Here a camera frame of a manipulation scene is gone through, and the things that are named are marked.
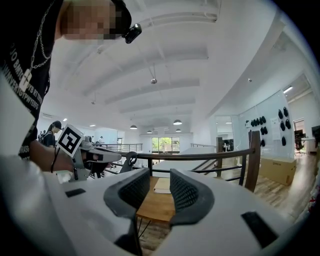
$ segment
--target ceiling light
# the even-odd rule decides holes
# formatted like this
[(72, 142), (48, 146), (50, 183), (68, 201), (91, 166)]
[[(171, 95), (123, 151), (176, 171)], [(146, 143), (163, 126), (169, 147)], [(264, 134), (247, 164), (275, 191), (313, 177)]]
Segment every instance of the ceiling light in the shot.
[(173, 124), (174, 124), (175, 126), (178, 126), (178, 125), (182, 125), (182, 122), (181, 122), (181, 120), (177, 119), (177, 120), (175, 120), (175, 121), (173, 122)]
[(285, 89), (285, 90), (283, 91), (283, 93), (286, 94), (286, 93), (289, 92), (292, 88), (293, 88), (292, 86), (288, 87), (287, 89)]

